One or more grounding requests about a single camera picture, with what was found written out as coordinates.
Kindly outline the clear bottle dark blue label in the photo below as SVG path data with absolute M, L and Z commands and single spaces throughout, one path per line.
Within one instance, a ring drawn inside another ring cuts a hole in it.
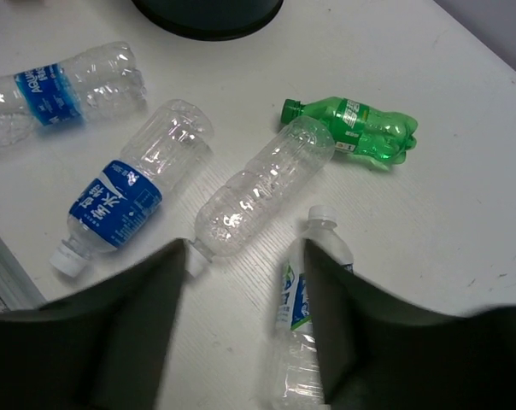
M 67 214 L 68 237 L 50 264 L 75 278 L 94 256 L 122 248 L 198 175 L 213 135 L 197 106 L 181 99 L 162 104 L 75 200 Z

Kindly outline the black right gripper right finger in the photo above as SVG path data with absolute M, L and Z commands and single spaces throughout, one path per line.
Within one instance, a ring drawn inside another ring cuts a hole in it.
M 418 307 L 305 242 L 309 308 L 333 409 L 516 409 L 516 305 Z

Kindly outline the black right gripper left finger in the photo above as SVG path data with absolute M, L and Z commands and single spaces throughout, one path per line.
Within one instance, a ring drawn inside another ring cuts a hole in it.
M 0 313 L 0 409 L 151 409 L 185 281 L 176 239 L 111 278 Z

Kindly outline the crushed Aquarius bottle blue label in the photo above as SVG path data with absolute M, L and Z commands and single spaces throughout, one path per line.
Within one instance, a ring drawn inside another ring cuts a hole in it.
M 145 105 L 144 78 L 128 43 L 0 76 L 0 146 L 49 126 L 111 119 Z

